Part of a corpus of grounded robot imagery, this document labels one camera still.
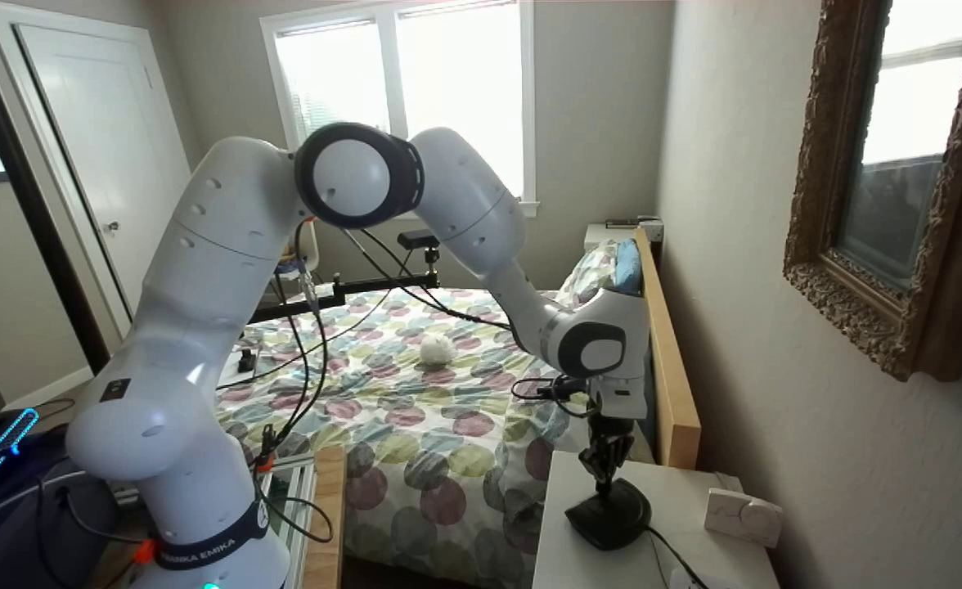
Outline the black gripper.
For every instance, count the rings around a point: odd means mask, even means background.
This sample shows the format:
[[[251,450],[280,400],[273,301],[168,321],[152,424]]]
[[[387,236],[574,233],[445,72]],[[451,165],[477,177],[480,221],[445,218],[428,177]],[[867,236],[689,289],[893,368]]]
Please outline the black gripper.
[[[632,449],[632,421],[628,419],[589,419],[589,443],[579,450],[584,467],[595,476],[598,491],[611,488],[616,472],[621,467]]]

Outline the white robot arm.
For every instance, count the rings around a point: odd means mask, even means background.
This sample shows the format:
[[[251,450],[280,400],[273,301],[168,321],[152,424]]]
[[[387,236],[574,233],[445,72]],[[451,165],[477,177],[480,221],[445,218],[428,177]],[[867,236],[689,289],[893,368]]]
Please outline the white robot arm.
[[[598,479],[648,414],[645,303],[595,291],[566,308],[519,268],[523,218],[451,126],[408,141],[338,121],[295,151],[226,138],[194,171],[148,268],[130,334],[67,430],[70,457],[130,484],[156,555],[127,589],[286,589],[290,549],[241,443],[215,419],[215,383],[278,258],[309,217],[367,229],[416,211],[509,321],[514,344],[589,392],[587,457]]]

